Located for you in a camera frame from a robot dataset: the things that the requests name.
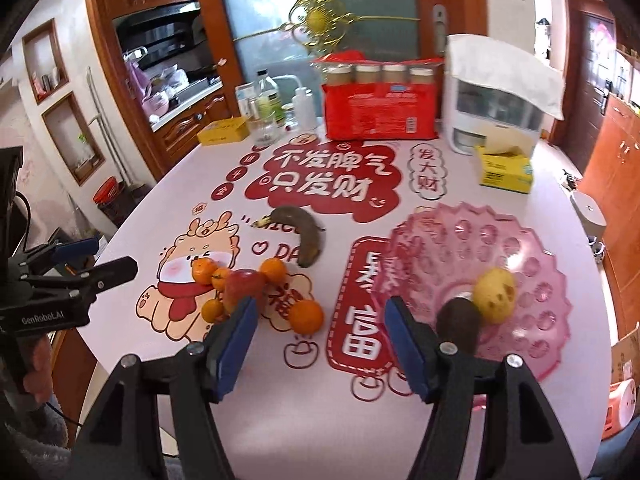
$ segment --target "yellow box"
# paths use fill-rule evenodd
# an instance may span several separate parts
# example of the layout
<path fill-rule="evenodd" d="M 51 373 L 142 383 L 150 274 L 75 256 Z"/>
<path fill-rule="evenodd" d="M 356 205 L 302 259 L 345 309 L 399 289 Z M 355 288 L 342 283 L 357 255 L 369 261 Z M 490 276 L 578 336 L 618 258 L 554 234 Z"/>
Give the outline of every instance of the yellow box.
<path fill-rule="evenodd" d="M 242 117 L 232 117 L 214 121 L 198 133 L 198 140 L 204 146 L 240 142 L 249 136 L 249 128 Z"/>
<path fill-rule="evenodd" d="M 533 185 L 533 170 L 528 156 L 485 155 L 484 146 L 476 146 L 476 165 L 481 186 L 528 193 Z"/>

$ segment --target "screw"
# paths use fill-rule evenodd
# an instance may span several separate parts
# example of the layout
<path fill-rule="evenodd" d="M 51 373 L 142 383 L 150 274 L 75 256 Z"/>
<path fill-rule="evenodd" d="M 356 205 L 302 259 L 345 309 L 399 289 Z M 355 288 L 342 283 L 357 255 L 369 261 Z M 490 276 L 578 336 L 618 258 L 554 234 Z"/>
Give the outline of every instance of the screw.
<path fill-rule="evenodd" d="M 445 341 L 440 343 L 440 351 L 446 355 L 455 355 L 458 353 L 458 347 L 452 342 Z"/>
<path fill-rule="evenodd" d="M 522 357 L 516 354 L 507 355 L 507 364 L 513 368 L 520 368 L 522 366 Z"/>
<path fill-rule="evenodd" d="M 198 355 L 198 354 L 202 354 L 203 352 L 204 352 L 204 345 L 199 341 L 196 341 L 194 343 L 189 343 L 187 345 L 187 353 L 189 355 Z"/>
<path fill-rule="evenodd" d="M 135 354 L 127 354 L 122 359 L 120 359 L 120 365 L 123 368 L 131 368 L 137 362 L 138 356 Z"/>

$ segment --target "pink fruit plate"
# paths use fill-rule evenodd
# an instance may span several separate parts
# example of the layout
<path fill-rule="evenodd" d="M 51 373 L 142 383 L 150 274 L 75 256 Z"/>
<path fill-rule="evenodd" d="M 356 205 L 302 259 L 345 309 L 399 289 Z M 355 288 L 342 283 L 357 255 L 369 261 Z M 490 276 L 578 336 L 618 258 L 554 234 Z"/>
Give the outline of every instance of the pink fruit plate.
<path fill-rule="evenodd" d="M 499 361 L 519 354 L 542 380 L 560 362 L 572 306 L 555 256 L 513 216 L 464 202 L 410 215 L 391 233 L 371 295 L 380 314 L 388 298 L 401 296 L 415 319 L 433 327 L 441 307 L 470 293 L 491 267 L 514 274 L 516 307 L 506 322 L 482 329 L 476 355 Z"/>

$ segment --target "green labeled bottle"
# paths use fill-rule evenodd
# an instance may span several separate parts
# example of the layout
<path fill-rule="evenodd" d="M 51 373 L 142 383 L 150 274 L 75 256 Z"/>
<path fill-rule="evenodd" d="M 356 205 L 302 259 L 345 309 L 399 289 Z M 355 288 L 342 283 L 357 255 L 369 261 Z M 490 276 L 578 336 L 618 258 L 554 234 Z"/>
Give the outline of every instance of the green labeled bottle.
<path fill-rule="evenodd" d="M 283 126 L 285 123 L 284 111 L 282 110 L 282 100 L 278 85 L 269 77 L 268 70 L 258 70 L 258 81 L 256 82 L 258 92 L 258 111 L 260 117 L 266 118 L 273 112 L 276 124 Z"/>

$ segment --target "white squeeze bottle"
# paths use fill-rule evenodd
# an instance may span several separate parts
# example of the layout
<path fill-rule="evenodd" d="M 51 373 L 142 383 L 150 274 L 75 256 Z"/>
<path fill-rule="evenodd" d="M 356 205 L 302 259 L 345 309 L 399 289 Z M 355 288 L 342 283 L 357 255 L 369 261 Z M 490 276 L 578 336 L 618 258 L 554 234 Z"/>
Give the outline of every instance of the white squeeze bottle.
<path fill-rule="evenodd" d="M 314 106 L 314 97 L 311 92 L 307 94 L 305 87 L 296 88 L 296 94 L 291 101 L 298 121 L 298 129 L 301 132 L 315 129 L 318 126 L 318 119 L 316 118 L 316 107 Z"/>
<path fill-rule="evenodd" d="M 256 82 L 258 91 L 258 110 L 260 117 L 266 118 L 275 113 L 276 124 L 282 126 L 285 122 L 284 111 L 278 85 L 269 77 L 267 70 L 258 70 L 258 81 Z"/>

